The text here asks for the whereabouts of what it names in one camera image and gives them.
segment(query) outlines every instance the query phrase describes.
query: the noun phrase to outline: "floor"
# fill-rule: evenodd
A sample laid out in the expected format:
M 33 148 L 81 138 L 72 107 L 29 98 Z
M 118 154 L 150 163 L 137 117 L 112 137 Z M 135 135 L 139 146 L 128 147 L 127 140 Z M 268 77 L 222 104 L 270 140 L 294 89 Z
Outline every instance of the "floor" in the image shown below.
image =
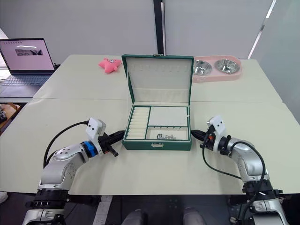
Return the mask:
M 22 224 L 27 211 L 24 205 L 32 199 L 32 196 L 9 193 L 9 198 L 0 205 L 0 225 Z M 98 204 L 67 203 L 67 225 L 92 225 L 97 207 Z M 136 209 L 148 214 L 148 225 L 181 225 L 185 207 L 198 209 L 208 225 L 229 225 L 230 215 L 237 216 L 239 212 L 239 207 L 227 206 L 226 195 L 114 196 L 105 225 L 120 225 L 126 215 Z

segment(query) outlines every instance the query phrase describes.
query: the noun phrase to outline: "laptop keyboard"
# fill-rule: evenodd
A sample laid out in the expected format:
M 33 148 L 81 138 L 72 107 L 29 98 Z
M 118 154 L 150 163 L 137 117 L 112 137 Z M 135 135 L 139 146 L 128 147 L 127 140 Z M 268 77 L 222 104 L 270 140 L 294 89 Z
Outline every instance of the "laptop keyboard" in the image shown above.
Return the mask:
M 50 76 L 9 76 L 2 85 L 43 85 Z

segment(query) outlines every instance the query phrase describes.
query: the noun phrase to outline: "laptop screen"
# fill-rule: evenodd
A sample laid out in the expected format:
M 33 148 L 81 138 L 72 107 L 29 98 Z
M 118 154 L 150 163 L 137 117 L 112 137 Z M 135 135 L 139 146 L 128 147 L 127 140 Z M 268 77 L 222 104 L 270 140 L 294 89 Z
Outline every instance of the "laptop screen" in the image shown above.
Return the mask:
M 0 40 L 0 51 L 10 71 L 53 71 L 43 39 Z

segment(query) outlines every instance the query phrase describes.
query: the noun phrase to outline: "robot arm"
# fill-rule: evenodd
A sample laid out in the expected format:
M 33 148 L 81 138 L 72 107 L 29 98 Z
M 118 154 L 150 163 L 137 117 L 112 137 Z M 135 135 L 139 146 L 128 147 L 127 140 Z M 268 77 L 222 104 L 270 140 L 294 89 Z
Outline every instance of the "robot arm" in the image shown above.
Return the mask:
M 27 211 L 23 225 L 29 224 L 65 224 L 64 206 L 67 202 L 75 174 L 89 158 L 111 152 L 118 153 L 110 146 L 122 139 L 124 131 L 112 135 L 104 133 L 105 123 L 90 118 L 86 133 L 89 140 L 73 144 L 56 151 L 52 161 L 43 169 L 37 194 L 32 202 L 26 204 Z
M 232 138 L 230 135 L 226 136 L 226 128 L 220 116 L 211 118 L 207 125 L 209 126 L 208 132 L 193 130 L 192 135 L 204 141 L 203 144 L 206 148 L 230 157 L 237 164 L 240 178 L 244 183 L 242 191 L 246 193 L 249 200 L 258 191 L 255 200 L 250 205 L 251 211 L 255 213 L 253 216 L 255 224 L 261 224 L 261 214 L 269 216 L 270 213 L 277 213 L 280 218 L 278 224 L 288 225 L 282 206 L 276 197 L 282 191 L 273 189 L 267 170 L 265 170 L 262 185 L 257 190 L 259 180 L 263 174 L 262 161 L 257 153 L 246 144 L 236 144 L 241 141 L 240 139 Z M 254 147 L 250 142 L 242 142 Z

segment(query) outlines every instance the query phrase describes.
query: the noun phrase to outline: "green jewelry box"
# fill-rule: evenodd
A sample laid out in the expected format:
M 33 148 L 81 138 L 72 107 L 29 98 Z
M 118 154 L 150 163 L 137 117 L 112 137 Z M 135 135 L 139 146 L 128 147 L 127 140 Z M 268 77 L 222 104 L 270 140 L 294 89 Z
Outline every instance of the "green jewelry box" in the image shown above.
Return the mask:
M 194 58 L 122 55 L 133 106 L 123 137 L 127 150 L 190 150 Z

